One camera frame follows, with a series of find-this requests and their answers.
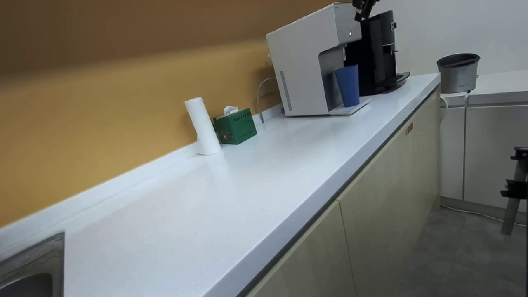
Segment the gray trash can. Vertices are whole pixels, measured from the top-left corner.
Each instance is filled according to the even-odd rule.
[[[478,60],[480,56],[473,53],[458,53],[438,60],[440,93],[451,94],[475,89]]]

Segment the coffee machine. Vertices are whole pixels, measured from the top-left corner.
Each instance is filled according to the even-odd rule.
[[[331,4],[265,35],[285,116],[349,116],[333,78],[344,48],[361,40],[351,4]]]
[[[361,23],[361,40],[346,46],[344,65],[357,66],[359,94],[379,94],[397,89],[409,73],[395,73],[395,46],[392,12],[369,17],[377,0],[352,0],[357,8],[356,20]]]

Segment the paper towel roll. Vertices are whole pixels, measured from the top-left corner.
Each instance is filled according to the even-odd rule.
[[[201,98],[184,101],[184,107],[196,131],[197,147],[202,155],[209,155],[219,150],[219,142],[211,126],[207,111],[204,109]]]

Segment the white coffee machine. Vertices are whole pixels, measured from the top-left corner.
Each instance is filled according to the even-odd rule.
[[[351,4],[331,4],[265,35],[285,116],[349,116],[333,73],[344,66],[344,46],[361,40]]]

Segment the cabinet door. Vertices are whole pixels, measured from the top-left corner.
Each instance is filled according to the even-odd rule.
[[[440,197],[461,200],[463,107],[445,107],[440,124]]]
[[[513,149],[528,147],[528,106],[468,107],[465,136],[465,200],[506,208],[499,190],[513,180]]]
[[[352,297],[339,208],[331,205],[249,296]]]
[[[338,198],[357,297],[389,297],[399,289],[437,200],[437,137],[432,96]]]

